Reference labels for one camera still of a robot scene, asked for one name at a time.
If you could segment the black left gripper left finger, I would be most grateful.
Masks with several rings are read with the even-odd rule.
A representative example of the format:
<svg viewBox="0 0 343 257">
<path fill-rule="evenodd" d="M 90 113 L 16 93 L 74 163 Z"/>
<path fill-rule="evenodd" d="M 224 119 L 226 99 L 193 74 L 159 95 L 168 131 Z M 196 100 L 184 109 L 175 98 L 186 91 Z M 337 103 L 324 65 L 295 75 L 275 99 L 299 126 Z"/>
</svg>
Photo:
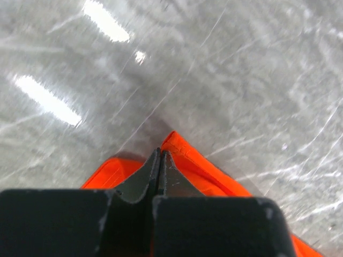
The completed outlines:
<svg viewBox="0 0 343 257">
<path fill-rule="evenodd" d="M 150 251 L 155 149 L 111 189 L 1 192 L 1 256 L 138 256 Z"/>
</svg>

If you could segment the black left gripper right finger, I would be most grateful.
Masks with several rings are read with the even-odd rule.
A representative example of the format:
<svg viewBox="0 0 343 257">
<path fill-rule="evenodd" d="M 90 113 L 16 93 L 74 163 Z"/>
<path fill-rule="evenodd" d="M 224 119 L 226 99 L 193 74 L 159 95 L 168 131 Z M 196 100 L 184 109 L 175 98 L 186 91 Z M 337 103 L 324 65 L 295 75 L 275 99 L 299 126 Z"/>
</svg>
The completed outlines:
<svg viewBox="0 0 343 257">
<path fill-rule="evenodd" d="M 154 256 L 294 256 L 277 204 L 261 197 L 205 196 L 162 153 L 152 203 Z"/>
</svg>

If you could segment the orange t shirt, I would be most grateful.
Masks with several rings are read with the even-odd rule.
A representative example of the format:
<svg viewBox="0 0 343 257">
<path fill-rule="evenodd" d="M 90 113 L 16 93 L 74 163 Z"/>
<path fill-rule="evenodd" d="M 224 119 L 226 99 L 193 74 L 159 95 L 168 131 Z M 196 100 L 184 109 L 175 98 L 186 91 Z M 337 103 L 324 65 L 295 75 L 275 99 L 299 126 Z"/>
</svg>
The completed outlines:
<svg viewBox="0 0 343 257">
<path fill-rule="evenodd" d="M 192 147 L 182 136 L 173 131 L 161 145 L 171 153 L 179 171 L 206 196 L 250 196 L 237 181 L 224 174 Z M 143 166 L 143 162 L 128 158 L 112 157 L 103 162 L 82 188 L 113 188 Z"/>
</svg>

